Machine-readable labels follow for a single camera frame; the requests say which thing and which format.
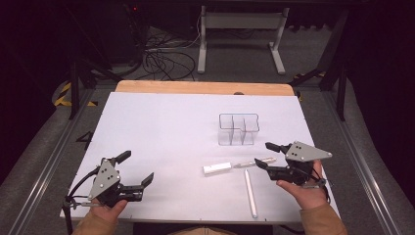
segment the white rod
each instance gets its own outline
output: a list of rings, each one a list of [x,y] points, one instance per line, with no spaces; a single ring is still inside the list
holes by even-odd
[[[247,189],[248,189],[248,196],[250,197],[251,212],[253,214],[253,217],[254,218],[257,218],[258,215],[256,213],[256,206],[255,206],[255,200],[254,200],[254,194],[253,194],[253,187],[251,185],[250,174],[248,173],[248,170],[247,169],[245,169],[245,180],[247,181]]]

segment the white platform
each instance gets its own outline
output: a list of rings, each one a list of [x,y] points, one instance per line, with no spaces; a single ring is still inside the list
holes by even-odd
[[[219,146],[220,114],[258,114],[254,145]],[[251,215],[244,169],[205,176],[203,166],[275,157],[265,142],[286,145],[295,140],[313,146],[300,103],[295,96],[183,95],[112,93],[72,187],[98,165],[131,150],[115,168],[124,185],[137,185],[154,172],[143,201],[129,203],[121,219],[159,222],[292,223],[300,222],[295,199],[276,186],[263,169],[249,167],[257,218]],[[88,195],[92,178],[75,195]],[[332,207],[337,212],[332,195]],[[82,218],[89,208],[77,208]]]

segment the gray floor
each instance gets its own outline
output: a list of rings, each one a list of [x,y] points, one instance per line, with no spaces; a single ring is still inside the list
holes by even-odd
[[[301,29],[298,32],[286,30],[279,50],[287,71],[286,75],[277,74],[266,46],[273,35],[270,31],[257,31],[247,40],[236,39],[223,33],[211,35],[207,45],[207,70],[204,74],[194,72],[195,80],[286,83],[297,73],[315,69],[330,31],[326,28]],[[197,45],[179,51],[189,54],[195,61],[198,59]],[[185,58],[175,59],[191,65]],[[175,72],[180,74],[184,70],[176,68],[173,73]],[[140,69],[127,79],[142,74],[143,70]],[[320,78],[313,78],[296,87],[296,90],[302,94],[300,103],[315,145],[334,154],[332,159],[324,161],[323,164],[335,184],[334,196],[349,234],[397,234],[388,232],[382,226],[373,202],[368,197],[370,191],[362,184],[361,175],[356,171],[338,118],[331,110],[331,97],[336,95],[336,90],[320,92],[316,86],[319,80]],[[84,143],[76,142],[76,139],[87,131],[94,131],[106,100],[114,89],[114,82],[99,81],[94,91],[84,91],[84,94],[91,95],[90,101],[98,101],[97,107],[86,107],[76,121],[69,121],[70,107],[58,107],[44,124],[1,185],[0,234],[8,234],[9,231],[12,231],[11,234],[66,234],[65,222],[59,217],[61,205],[85,153]],[[376,152],[349,83],[345,114],[346,122],[342,126],[346,127],[358,154],[369,166],[396,228],[401,234],[415,234],[414,209]],[[50,165],[53,161],[56,161],[56,167],[51,171],[42,172],[45,165]],[[50,180],[37,182],[39,176],[45,174],[51,176]],[[38,188],[38,185],[44,190],[40,191],[38,201],[27,202],[32,196],[30,192],[36,192],[32,189]],[[25,204],[25,212],[29,212],[27,216],[20,215]],[[131,233],[132,224],[128,222],[121,222],[116,231],[116,234]],[[274,233],[290,234],[278,227]]]

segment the human hand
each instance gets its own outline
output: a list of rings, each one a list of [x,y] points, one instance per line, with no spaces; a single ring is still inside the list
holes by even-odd
[[[100,201],[98,199],[93,199],[93,204],[100,204]],[[121,200],[117,202],[113,208],[110,208],[108,206],[102,206],[102,207],[91,207],[90,212],[101,217],[103,220],[116,224],[118,222],[118,216],[127,206],[127,201]]]
[[[318,175],[314,171],[312,175],[319,178],[319,175],[322,175],[321,162],[319,160],[314,161],[313,167]],[[303,210],[313,209],[327,204],[326,193],[323,188],[302,188],[285,180],[278,180],[277,185],[293,195]]]

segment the white marker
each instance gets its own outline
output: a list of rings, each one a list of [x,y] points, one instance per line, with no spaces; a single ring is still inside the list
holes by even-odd
[[[258,215],[256,213],[253,187],[251,186],[250,174],[248,173],[247,169],[245,169],[245,180],[247,181],[248,197],[250,198],[251,212],[253,214],[253,217],[256,218],[258,217]]]
[[[267,159],[262,159],[261,161],[264,162],[264,163],[267,163],[267,164],[272,164],[277,160],[275,158],[267,158]],[[253,166],[253,165],[256,165],[255,161],[242,163],[242,164],[234,164],[233,167],[234,168],[242,168],[242,167],[249,167],[249,166]]]

